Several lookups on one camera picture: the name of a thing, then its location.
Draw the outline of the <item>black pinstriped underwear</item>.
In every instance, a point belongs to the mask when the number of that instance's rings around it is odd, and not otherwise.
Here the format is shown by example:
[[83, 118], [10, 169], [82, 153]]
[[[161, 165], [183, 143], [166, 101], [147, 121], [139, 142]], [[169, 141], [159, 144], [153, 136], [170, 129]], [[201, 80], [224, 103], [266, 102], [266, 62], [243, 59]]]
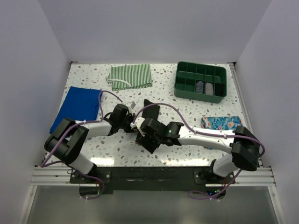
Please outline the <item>black pinstriped underwear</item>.
[[160, 143], [156, 141], [154, 138], [154, 133], [158, 133], [163, 129], [163, 124], [161, 124], [157, 118], [159, 116], [159, 105], [153, 105], [148, 107], [142, 111], [142, 115], [138, 117], [136, 120], [140, 118], [145, 118], [145, 120], [152, 119], [152, 122], [147, 122], [146, 124], [149, 126], [145, 126], [147, 133], [145, 136], [139, 132], [135, 142], [136, 144], [145, 148], [149, 153], [153, 154], [154, 151], [160, 146]]

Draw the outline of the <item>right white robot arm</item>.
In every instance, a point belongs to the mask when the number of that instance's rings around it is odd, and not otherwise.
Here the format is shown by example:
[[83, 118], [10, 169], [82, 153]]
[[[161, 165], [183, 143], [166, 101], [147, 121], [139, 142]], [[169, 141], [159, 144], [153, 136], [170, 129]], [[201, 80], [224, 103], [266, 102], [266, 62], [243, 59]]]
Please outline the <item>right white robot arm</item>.
[[260, 148], [258, 139], [243, 126], [235, 130], [211, 130], [188, 127], [180, 122], [164, 125], [153, 118], [138, 118], [135, 125], [140, 133], [138, 144], [150, 153], [160, 145], [201, 146], [225, 152], [222, 158], [211, 162], [207, 171], [213, 183], [219, 183], [237, 169], [257, 170]]

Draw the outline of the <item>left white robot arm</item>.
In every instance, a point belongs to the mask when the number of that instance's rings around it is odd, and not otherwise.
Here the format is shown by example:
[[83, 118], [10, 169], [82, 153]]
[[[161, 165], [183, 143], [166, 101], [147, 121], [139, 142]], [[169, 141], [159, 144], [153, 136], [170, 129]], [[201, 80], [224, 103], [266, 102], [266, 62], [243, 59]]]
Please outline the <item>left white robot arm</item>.
[[86, 183], [96, 180], [96, 165], [81, 154], [86, 139], [111, 136], [119, 130], [132, 133], [130, 123], [135, 114], [129, 106], [117, 104], [111, 113], [100, 120], [75, 121], [63, 119], [44, 144], [49, 156], [57, 157], [65, 165], [78, 170]]

